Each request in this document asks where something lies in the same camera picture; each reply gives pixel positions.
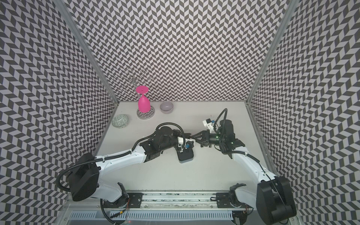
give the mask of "ventilation grille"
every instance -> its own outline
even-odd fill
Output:
[[[70,215],[71,219],[95,219],[96,218],[96,211],[72,211]]]
[[[118,213],[119,211],[111,211],[111,215]],[[118,220],[155,220],[155,221],[179,221],[179,220],[232,220],[233,216],[231,211],[128,211],[123,214],[114,217]]]

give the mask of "white plastic part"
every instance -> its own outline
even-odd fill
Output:
[[[247,186],[239,187],[235,190],[239,202],[243,202],[256,210],[256,193],[253,193]]]
[[[264,169],[262,170],[259,163],[248,157],[247,155],[249,154],[249,151],[246,147],[237,147],[235,148],[235,151],[242,151],[245,153],[245,155],[234,153],[232,154],[232,156],[237,163],[241,164],[245,168],[246,172],[249,174],[251,180],[253,181],[252,184],[246,184],[246,186],[238,187],[235,190],[236,197],[239,202],[243,202],[256,210],[257,184],[260,183],[262,180],[273,180],[275,179],[276,175],[270,172],[263,165],[261,165]]]
[[[188,142],[188,141],[193,141],[193,142],[194,142],[194,146],[196,145],[196,142],[195,142],[194,139],[187,139],[187,138],[185,138],[185,143]],[[178,142],[177,146],[178,146],[178,147],[181,147],[181,146],[183,145],[184,139],[181,138],[181,137],[177,137],[177,142]]]
[[[247,148],[243,146],[235,148],[235,151],[242,151],[245,154],[249,153]],[[270,179],[273,180],[275,178],[275,174],[266,169],[265,166],[261,165],[264,168],[263,171],[259,163],[249,158],[248,156],[238,153],[232,154],[232,156],[236,162],[244,166],[246,172],[250,175],[251,180],[255,185],[260,183],[262,180],[269,181]]]
[[[207,123],[206,120],[203,121],[204,127],[207,127],[210,130],[210,133],[212,134],[214,131],[214,125],[212,122]]]
[[[91,195],[91,197],[106,199],[109,202],[115,202],[121,197],[122,191],[117,183],[110,183],[103,179],[99,179],[98,184],[99,187],[96,188],[96,191]]]
[[[131,149],[106,156],[96,156],[96,158],[120,155],[130,150]],[[106,160],[105,162],[97,162],[96,166],[101,167],[98,180],[99,187],[96,189],[94,194],[91,195],[91,197],[106,199],[109,202],[116,201],[122,195],[121,188],[117,184],[120,181],[114,181],[113,183],[107,182],[102,179],[104,174],[110,173],[112,171],[121,169],[132,164],[143,163],[145,159],[145,150],[143,147],[138,145],[129,155],[123,156],[121,158]]]

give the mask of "black mounting bracket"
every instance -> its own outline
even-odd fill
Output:
[[[229,198],[228,192],[218,192],[216,193],[216,204],[218,208],[246,208],[245,203],[241,203],[238,207],[234,207]]]
[[[141,202],[143,201],[144,194],[143,193],[128,193],[128,195],[129,195],[128,198],[130,198],[128,208],[140,208]],[[106,202],[104,202],[103,206],[104,206],[104,208],[125,208],[127,206],[127,200],[125,201],[125,203],[123,203],[123,202],[120,203],[120,202],[118,202],[118,200],[116,200],[115,202],[106,201]]]

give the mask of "black cable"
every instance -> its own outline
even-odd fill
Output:
[[[107,219],[107,221],[109,221],[110,223],[112,223],[113,225],[120,225],[122,223],[116,223],[115,221],[113,221],[112,219],[110,219],[110,217],[106,214],[105,210],[104,210],[104,206],[103,206],[103,199],[100,199],[100,208],[101,211],[103,212],[103,215],[105,217],[105,219]]]
[[[159,126],[156,127],[155,130],[158,130],[161,126],[164,126],[164,125],[173,125],[173,126],[176,126],[177,128],[180,129],[181,131],[181,134],[183,135],[183,145],[182,145],[182,149],[185,149],[185,133],[184,133],[184,130],[181,128],[181,126],[177,125],[176,123],[171,123],[171,122],[165,122],[165,123],[162,123],[160,124]]]
[[[224,114],[224,122],[223,122],[223,127],[225,126],[225,120],[226,120],[226,115],[228,114],[228,109],[225,108],[221,113],[220,115],[217,117],[217,119],[215,120],[215,123],[214,123],[214,131],[218,134],[219,133],[219,130],[216,130],[216,123],[217,121],[220,119],[221,115]]]
[[[80,166],[83,166],[83,165],[88,165],[88,164],[91,164],[91,163],[96,163],[96,162],[101,162],[101,161],[106,161],[106,160],[111,160],[111,159],[116,159],[116,158],[121,158],[121,157],[123,157],[123,156],[126,156],[126,155],[128,155],[128,154],[130,154],[130,153],[132,153],[132,152],[134,151],[134,149],[136,148],[137,144],[138,144],[140,141],[143,141],[143,140],[145,140],[145,139],[148,139],[148,138],[151,138],[152,136],[154,136],[155,133],[156,133],[156,131],[157,131],[161,126],[163,126],[163,125],[174,125],[174,126],[176,126],[176,127],[178,127],[178,128],[180,129],[181,134],[183,135],[183,141],[184,141],[184,143],[183,143],[183,145],[182,145],[182,148],[184,149],[184,148],[185,148],[185,145],[186,145],[186,143],[185,143],[185,133],[184,133],[184,130],[183,130],[179,125],[177,125],[176,123],[171,123],[171,122],[162,123],[162,124],[160,124],[160,125],[158,125],[158,126],[156,127],[154,133],[152,133],[151,135],[149,135],[149,136],[147,136],[147,137],[144,137],[144,138],[141,138],[141,139],[137,140],[137,141],[135,142],[134,146],[132,147],[131,151],[127,151],[127,152],[125,152],[125,153],[123,153],[123,154],[119,154],[119,155],[115,155],[115,156],[108,156],[108,157],[104,157],[104,158],[96,158],[96,159],[88,160],[88,161],[86,161],[86,162],[78,163],[78,164],[75,164],[75,165],[73,165],[73,166],[70,166],[70,167],[62,170],[62,171],[59,173],[58,177],[56,178],[55,184],[58,186],[58,188],[59,188],[60,190],[63,190],[63,191],[66,191],[66,192],[70,192],[70,188],[67,188],[67,187],[63,186],[63,185],[60,183],[61,178],[62,178],[67,172],[69,172],[69,171],[71,171],[71,170],[73,170],[73,169],[75,169],[75,168],[78,168],[78,167],[80,167]]]
[[[254,211],[254,208],[252,208],[251,212],[250,212],[250,213],[248,213],[247,215],[250,215],[253,211]]]
[[[286,223],[279,222],[280,224],[288,224],[289,219],[287,219]]]
[[[264,168],[263,168],[262,165],[260,164],[260,160],[258,160],[258,159],[255,158],[254,156],[252,156],[252,155],[250,155],[250,154],[246,154],[245,152],[242,152],[242,151],[223,152],[223,154],[233,154],[233,153],[239,153],[239,154],[245,155],[245,156],[253,159],[255,162],[257,162],[257,163],[260,165],[262,171],[266,174],[266,176],[268,177],[269,181],[273,184],[273,187],[275,188],[275,191],[276,191],[277,194],[279,195],[281,202],[283,203],[284,207],[286,208],[286,205],[285,205],[285,203],[284,203],[284,201],[283,201],[283,198],[281,197],[281,195],[280,195],[278,189],[276,188],[275,184],[273,183],[273,181],[270,179],[270,177],[268,176],[268,174],[265,172]]]
[[[145,140],[145,139],[151,138],[152,136],[155,135],[155,133],[156,133],[156,131],[154,131],[152,134],[150,134],[150,135],[147,136],[147,137],[144,137],[144,138],[141,138],[141,139],[137,140],[137,141],[135,142],[134,146],[132,147],[131,152],[134,151],[134,149],[136,148],[136,146],[138,145],[138,143],[139,143],[140,141],[143,141],[143,140]]]
[[[55,181],[55,184],[58,186],[58,188],[60,190],[63,190],[63,191],[66,191],[66,192],[69,192],[70,191],[70,188],[66,188],[64,187],[61,183],[60,183],[60,179],[63,177],[64,174],[66,174],[67,172],[69,172],[70,170],[73,170],[75,168],[78,168],[80,166],[83,166],[83,165],[88,165],[88,164],[91,164],[91,163],[96,163],[96,162],[102,162],[104,160],[111,160],[111,159],[116,159],[116,158],[120,158],[120,157],[123,157],[123,156],[127,156],[128,154],[130,154],[131,151],[127,151],[123,154],[119,154],[119,155],[115,155],[115,156],[108,156],[108,157],[104,157],[103,158],[96,158],[96,159],[92,159],[92,160],[89,160],[89,161],[86,161],[86,162],[82,162],[82,163],[78,163],[78,164],[75,164],[73,166],[70,166],[66,169],[64,169],[63,171],[61,171],[58,175],[58,177],[56,178],[56,181]]]
[[[255,162],[259,163],[260,164],[260,160],[258,160],[257,158],[255,158],[254,156],[250,155],[250,154],[246,154],[245,152],[242,152],[242,151],[232,151],[232,152],[223,152],[223,154],[225,155],[230,155],[230,154],[233,154],[233,153],[238,153],[238,154],[242,154],[242,155],[245,155],[249,158],[251,158],[252,160],[254,160]]]

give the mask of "metal frame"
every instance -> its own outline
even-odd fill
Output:
[[[258,124],[256,122],[254,113],[253,113],[251,107],[248,105],[248,103],[245,103],[245,106],[248,111],[248,114],[249,114],[249,117],[250,117],[250,120],[252,123],[252,127],[254,128],[254,131],[255,131],[255,134],[257,137],[257,141],[259,142],[261,152],[264,156],[266,166],[270,171],[272,171],[274,174],[279,176],[280,174],[276,170],[275,164],[274,164],[273,160],[271,159],[269,149],[267,148],[267,145],[265,142],[265,138],[262,135],[262,133],[260,131],[260,127],[258,126]],[[302,221],[302,218],[299,215],[289,218],[289,222],[291,225],[304,225],[304,222]]]
[[[270,45],[270,48],[265,56],[264,62],[260,68],[259,74],[257,75],[254,85],[252,86],[249,96],[246,99],[247,103],[250,103],[252,98],[255,96],[255,93],[257,92],[260,83],[262,81],[262,78],[265,75],[265,72],[267,71],[267,67],[269,66],[271,60],[273,59],[273,56],[275,54],[276,49],[278,48],[281,39],[283,38],[284,32],[291,21],[292,15],[295,13],[295,10],[299,4],[299,0],[290,0],[289,6],[285,11],[284,17],[280,22],[279,28],[276,31],[275,37]]]
[[[70,31],[72,32],[72,35],[74,36],[75,40],[79,43],[80,47],[84,51],[84,54],[90,61],[90,64],[93,66],[96,74],[98,75],[100,81],[104,85],[105,89],[108,91],[110,97],[113,99],[114,102],[119,103],[116,94],[114,93],[113,89],[109,85],[107,79],[105,78],[105,75],[103,71],[101,70],[98,62],[96,61],[95,57],[93,56],[88,44],[85,42],[84,37],[80,33],[80,30],[78,29],[77,25],[75,24],[72,16],[70,15],[70,12],[67,10],[67,7],[64,4],[63,0],[53,0],[53,3],[55,4],[56,8],[59,10],[62,18],[65,20],[66,25],[69,27]]]
[[[98,154],[98,152],[99,152],[99,150],[100,150],[100,147],[101,147],[101,144],[102,144],[103,141],[104,141],[105,135],[106,135],[106,133],[108,132],[109,127],[111,126],[111,122],[112,122],[113,118],[115,117],[115,114],[116,114],[116,111],[117,111],[118,108],[119,108],[119,103],[116,104],[116,106],[115,106],[115,108],[114,108],[114,111],[113,111],[112,114],[111,114],[111,117],[110,117],[110,119],[109,119],[109,121],[108,121],[108,124],[106,125],[106,128],[105,128],[105,130],[104,130],[104,132],[103,132],[103,134],[102,134],[102,136],[101,136],[101,138],[100,138],[99,144],[98,144],[98,145],[96,146],[96,148],[95,148],[95,151],[94,151],[94,153],[93,153],[93,156],[96,156],[96,155]]]

